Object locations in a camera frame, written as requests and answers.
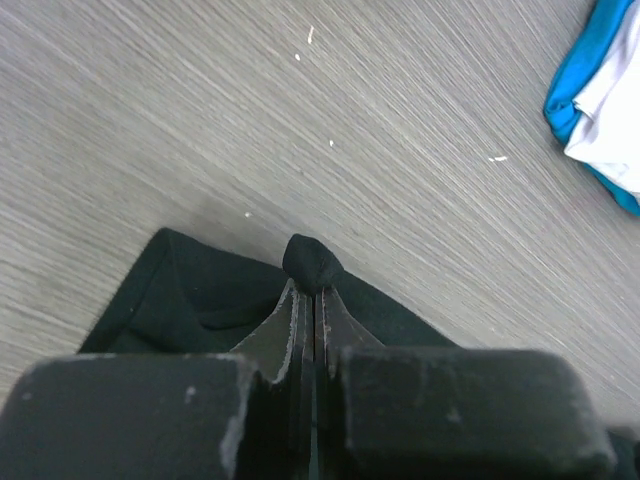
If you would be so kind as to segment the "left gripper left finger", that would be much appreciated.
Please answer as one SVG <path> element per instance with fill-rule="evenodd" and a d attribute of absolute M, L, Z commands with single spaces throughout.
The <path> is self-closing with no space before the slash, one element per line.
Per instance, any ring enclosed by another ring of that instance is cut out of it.
<path fill-rule="evenodd" d="M 223 354 L 42 361 L 1 413 L 5 479 L 305 479 L 313 303 L 288 282 Z"/>

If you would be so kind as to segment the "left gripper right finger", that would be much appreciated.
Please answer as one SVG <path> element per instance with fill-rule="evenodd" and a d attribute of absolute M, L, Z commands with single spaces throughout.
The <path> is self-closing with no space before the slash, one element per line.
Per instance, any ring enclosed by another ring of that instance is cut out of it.
<path fill-rule="evenodd" d="M 586 388 L 539 350 L 391 347 L 333 289 L 315 307 L 321 479 L 608 479 Z"/>

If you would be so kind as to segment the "white t shirt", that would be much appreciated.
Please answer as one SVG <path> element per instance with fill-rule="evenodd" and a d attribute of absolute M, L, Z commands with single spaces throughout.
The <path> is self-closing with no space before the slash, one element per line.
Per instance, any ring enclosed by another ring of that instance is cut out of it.
<path fill-rule="evenodd" d="M 581 117 L 564 153 L 639 196 L 639 3 L 627 9 L 591 80 L 574 97 Z"/>

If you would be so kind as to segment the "blue t shirt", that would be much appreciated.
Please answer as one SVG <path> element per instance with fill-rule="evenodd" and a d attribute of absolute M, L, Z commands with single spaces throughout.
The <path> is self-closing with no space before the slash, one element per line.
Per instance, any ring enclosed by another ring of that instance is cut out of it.
<path fill-rule="evenodd" d="M 551 81 L 543 113 L 551 133 L 562 145 L 563 150 L 581 117 L 573 99 L 601 65 L 627 9 L 633 2 L 635 1 L 598 1 L 586 26 Z M 596 172 L 594 168 L 579 163 L 605 186 L 623 209 L 635 216 L 639 214 L 639 196 L 634 197 Z"/>

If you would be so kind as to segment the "black t shirt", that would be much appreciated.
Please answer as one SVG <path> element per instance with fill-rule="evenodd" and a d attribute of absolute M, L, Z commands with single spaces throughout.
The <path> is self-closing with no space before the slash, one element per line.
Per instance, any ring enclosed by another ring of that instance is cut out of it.
<path fill-rule="evenodd" d="M 285 284 L 335 287 L 348 312 L 390 346 L 452 340 L 364 280 L 320 241 L 293 235 L 279 267 L 162 228 L 151 238 L 79 348 L 80 353 L 222 353 L 275 309 Z"/>

